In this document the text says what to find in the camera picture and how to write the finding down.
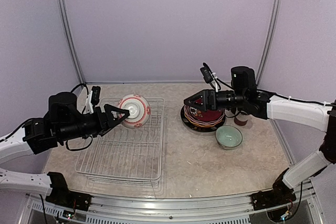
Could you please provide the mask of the light pink plate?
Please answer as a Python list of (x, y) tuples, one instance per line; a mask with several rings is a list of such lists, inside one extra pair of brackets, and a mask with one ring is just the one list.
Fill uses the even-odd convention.
[(191, 125), (200, 128), (214, 127), (215, 125), (223, 123), (226, 120), (226, 116), (223, 113), (217, 119), (208, 119), (205, 116), (202, 116), (202, 114), (197, 114), (196, 117), (194, 117), (193, 115), (189, 115), (184, 111), (182, 111), (182, 115), (184, 116), (184, 122), (190, 123)]

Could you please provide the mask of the yellow polka dot plate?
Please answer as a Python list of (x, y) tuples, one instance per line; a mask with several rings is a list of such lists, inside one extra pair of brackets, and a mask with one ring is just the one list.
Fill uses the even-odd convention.
[(212, 124), (198, 124), (198, 123), (193, 123), (187, 118), (182, 118), (182, 122), (190, 127), (191, 129), (196, 128), (197, 130), (210, 130), (211, 128), (218, 128), (220, 126), (223, 126), (226, 122), (226, 117), (223, 117), (220, 121), (212, 123)]

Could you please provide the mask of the black striped rim plate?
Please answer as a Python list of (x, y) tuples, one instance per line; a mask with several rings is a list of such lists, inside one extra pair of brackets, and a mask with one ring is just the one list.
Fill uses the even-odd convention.
[(183, 105), (180, 111), (181, 120), (184, 125), (196, 132), (215, 132), (223, 126), (226, 116), (223, 109), (217, 111), (207, 110), (206, 112)]

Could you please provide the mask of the dark green mug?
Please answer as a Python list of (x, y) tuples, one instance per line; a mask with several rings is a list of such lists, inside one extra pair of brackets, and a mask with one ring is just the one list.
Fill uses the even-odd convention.
[(236, 116), (237, 109), (236, 108), (230, 108), (230, 109), (226, 109), (224, 112), (225, 112), (226, 117), (232, 118), (232, 117)]

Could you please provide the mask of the red patterned white bowl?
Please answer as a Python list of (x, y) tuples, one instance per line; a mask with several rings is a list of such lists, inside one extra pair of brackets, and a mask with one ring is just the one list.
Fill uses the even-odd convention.
[(120, 109), (128, 110), (130, 115), (121, 122), (127, 128), (143, 127), (151, 115), (151, 107), (147, 99), (139, 94), (128, 94), (118, 103)]

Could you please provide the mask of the brown cup white base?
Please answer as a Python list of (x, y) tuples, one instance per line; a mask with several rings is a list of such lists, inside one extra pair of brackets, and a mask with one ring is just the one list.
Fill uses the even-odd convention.
[(248, 115), (243, 112), (239, 111), (239, 113), (234, 117), (234, 123), (238, 126), (245, 126), (248, 122)]

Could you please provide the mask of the light green ceramic bowl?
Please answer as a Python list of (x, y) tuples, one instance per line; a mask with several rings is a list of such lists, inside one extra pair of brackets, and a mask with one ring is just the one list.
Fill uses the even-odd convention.
[(215, 137), (217, 144), (225, 150), (233, 150), (243, 141), (241, 131), (230, 125), (219, 127), (215, 132)]

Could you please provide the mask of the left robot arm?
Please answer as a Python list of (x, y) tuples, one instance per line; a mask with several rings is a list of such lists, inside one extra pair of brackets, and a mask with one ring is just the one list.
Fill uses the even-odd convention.
[[(61, 92), (49, 97), (48, 112), (31, 118), (1, 137), (1, 163), (37, 155), (77, 138), (104, 136), (121, 124), (130, 112), (106, 104), (83, 114), (77, 109), (77, 96)], [(50, 196), (66, 206), (73, 201), (61, 173), (29, 174), (1, 169), (1, 189)]]

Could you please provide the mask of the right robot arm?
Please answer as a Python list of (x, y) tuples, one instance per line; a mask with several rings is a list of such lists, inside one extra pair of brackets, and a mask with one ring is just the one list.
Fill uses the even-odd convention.
[(288, 198), (289, 189), (335, 164), (335, 103), (298, 100), (259, 90), (254, 70), (249, 67), (233, 67), (230, 72), (229, 90), (204, 89), (186, 98), (184, 104), (201, 111), (236, 108), (259, 119), (289, 121), (325, 133), (318, 150), (287, 169), (274, 182), (268, 199), (273, 205), (279, 205)]

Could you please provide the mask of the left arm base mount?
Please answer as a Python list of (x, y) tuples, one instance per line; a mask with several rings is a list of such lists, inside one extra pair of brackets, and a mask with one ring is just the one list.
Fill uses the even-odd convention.
[(73, 210), (88, 211), (92, 196), (71, 190), (53, 189), (46, 201)]

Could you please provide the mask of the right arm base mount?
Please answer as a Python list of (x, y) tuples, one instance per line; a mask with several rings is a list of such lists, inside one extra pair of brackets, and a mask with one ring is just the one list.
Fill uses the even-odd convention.
[(284, 195), (276, 193), (273, 189), (267, 191), (259, 191), (251, 195), (251, 201), (254, 211), (272, 207), (277, 207), (283, 204), (288, 204), (296, 200), (295, 193), (290, 191)]

